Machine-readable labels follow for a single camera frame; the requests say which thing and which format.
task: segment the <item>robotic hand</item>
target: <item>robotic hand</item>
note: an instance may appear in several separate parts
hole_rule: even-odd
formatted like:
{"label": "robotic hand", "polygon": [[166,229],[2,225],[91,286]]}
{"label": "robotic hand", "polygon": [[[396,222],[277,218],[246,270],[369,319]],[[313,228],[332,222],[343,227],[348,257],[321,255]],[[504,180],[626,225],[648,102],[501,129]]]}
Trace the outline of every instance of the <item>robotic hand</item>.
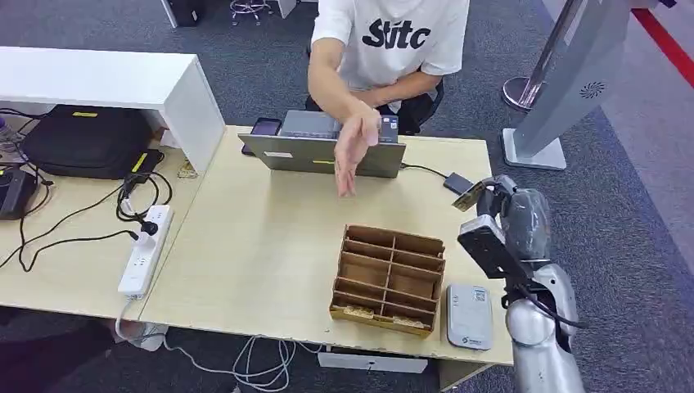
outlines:
{"label": "robotic hand", "polygon": [[488,278],[506,280],[502,306],[518,391],[584,393],[571,344],[576,329],[586,326],[577,322],[569,276],[549,258],[547,200],[500,175],[477,183],[454,205],[465,211],[475,203],[478,217],[461,226],[457,239]]}

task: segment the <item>small card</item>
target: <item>small card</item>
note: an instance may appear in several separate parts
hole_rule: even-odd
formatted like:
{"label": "small card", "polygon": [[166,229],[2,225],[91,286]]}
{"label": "small card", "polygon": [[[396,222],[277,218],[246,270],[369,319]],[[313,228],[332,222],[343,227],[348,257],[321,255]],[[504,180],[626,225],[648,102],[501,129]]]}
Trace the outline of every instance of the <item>small card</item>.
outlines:
{"label": "small card", "polygon": [[484,189],[485,186],[482,184],[482,182],[475,183],[474,186],[470,187],[470,189],[465,191],[453,203],[453,206],[455,206],[460,211],[468,211],[472,206],[474,206],[477,203],[477,200],[480,199],[480,195],[482,195]]}

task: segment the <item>stool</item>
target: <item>stool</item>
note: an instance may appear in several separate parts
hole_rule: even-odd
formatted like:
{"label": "stool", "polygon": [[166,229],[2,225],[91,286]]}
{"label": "stool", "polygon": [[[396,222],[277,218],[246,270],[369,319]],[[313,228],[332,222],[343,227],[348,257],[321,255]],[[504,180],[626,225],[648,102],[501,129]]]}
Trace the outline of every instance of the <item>stool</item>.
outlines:
{"label": "stool", "polygon": [[260,18],[258,18],[258,13],[268,9],[268,15],[272,15],[273,9],[268,5],[267,0],[232,0],[229,4],[229,8],[232,10],[232,25],[238,25],[237,15],[239,14],[253,14],[255,17],[255,25],[260,26]]}

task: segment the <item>red stripe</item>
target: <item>red stripe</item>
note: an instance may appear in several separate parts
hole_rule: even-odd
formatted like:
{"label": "red stripe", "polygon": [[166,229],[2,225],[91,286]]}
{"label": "red stripe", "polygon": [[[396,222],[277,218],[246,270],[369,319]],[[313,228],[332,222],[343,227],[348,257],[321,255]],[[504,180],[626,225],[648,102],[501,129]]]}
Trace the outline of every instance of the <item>red stripe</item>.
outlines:
{"label": "red stripe", "polygon": [[694,61],[679,46],[677,41],[672,38],[668,30],[645,8],[634,8],[631,10],[636,19],[641,22],[643,28],[653,38],[661,51],[677,68],[680,74],[694,88]]}

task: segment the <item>cardboard organizer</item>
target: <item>cardboard organizer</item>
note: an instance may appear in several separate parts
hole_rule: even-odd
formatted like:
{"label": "cardboard organizer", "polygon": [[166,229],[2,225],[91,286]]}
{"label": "cardboard organizer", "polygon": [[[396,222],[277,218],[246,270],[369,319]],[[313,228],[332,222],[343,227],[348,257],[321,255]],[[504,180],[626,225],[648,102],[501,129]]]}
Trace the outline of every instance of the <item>cardboard organizer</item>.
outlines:
{"label": "cardboard organizer", "polygon": [[439,239],[346,226],[331,316],[428,336],[441,296],[443,256]]}

